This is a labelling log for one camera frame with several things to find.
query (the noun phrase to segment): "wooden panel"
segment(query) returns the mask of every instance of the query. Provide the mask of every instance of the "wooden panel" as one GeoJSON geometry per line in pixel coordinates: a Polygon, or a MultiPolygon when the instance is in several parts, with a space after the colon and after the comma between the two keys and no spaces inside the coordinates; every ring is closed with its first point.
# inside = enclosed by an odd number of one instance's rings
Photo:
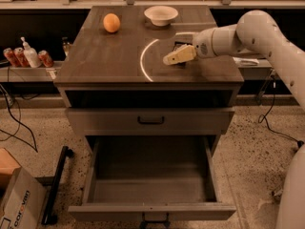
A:
{"type": "Polygon", "coordinates": [[[220,135],[234,108],[218,109],[67,109],[77,135],[220,135]]]}
{"type": "Polygon", "coordinates": [[[197,205],[169,204],[167,206],[113,206],[105,204],[85,204],[70,206],[69,212],[79,221],[141,221],[146,218],[171,220],[225,220],[236,208],[230,204],[201,203],[197,205]]]}

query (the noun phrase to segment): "white bowl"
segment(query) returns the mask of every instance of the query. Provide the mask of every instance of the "white bowl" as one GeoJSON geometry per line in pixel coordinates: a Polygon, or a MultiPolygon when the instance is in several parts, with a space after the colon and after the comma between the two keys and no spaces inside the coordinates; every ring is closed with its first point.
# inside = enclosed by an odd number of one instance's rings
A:
{"type": "Polygon", "coordinates": [[[168,6],[153,6],[144,11],[152,23],[158,27],[164,27],[172,23],[174,18],[178,16],[178,11],[168,6]]]}

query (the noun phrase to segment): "drawer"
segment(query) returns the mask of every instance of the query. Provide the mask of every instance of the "drawer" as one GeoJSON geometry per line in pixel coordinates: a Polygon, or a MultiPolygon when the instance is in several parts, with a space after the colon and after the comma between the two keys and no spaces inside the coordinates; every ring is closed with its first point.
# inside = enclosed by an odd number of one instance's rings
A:
{"type": "Polygon", "coordinates": [[[234,108],[67,109],[77,135],[221,135],[234,108]]]}
{"type": "Polygon", "coordinates": [[[204,136],[100,136],[95,143],[77,220],[223,220],[204,136]]]}

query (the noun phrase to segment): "open drawer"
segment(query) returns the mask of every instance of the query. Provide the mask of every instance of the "open drawer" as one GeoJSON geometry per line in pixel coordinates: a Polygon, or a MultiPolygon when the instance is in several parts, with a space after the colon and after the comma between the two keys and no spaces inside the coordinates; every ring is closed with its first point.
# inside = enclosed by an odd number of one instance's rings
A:
{"type": "Polygon", "coordinates": [[[95,142],[77,220],[222,220],[205,136],[100,136],[95,142]]]}

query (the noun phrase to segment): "white bottle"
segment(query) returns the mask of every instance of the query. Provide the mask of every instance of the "white bottle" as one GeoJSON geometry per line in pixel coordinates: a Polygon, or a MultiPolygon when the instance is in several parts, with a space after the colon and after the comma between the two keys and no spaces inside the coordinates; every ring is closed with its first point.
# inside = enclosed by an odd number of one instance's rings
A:
{"type": "Polygon", "coordinates": [[[21,37],[23,41],[23,47],[25,48],[24,54],[29,61],[29,64],[32,68],[38,68],[41,66],[41,61],[38,57],[37,51],[34,48],[31,48],[29,43],[26,42],[25,37],[21,37]]]}

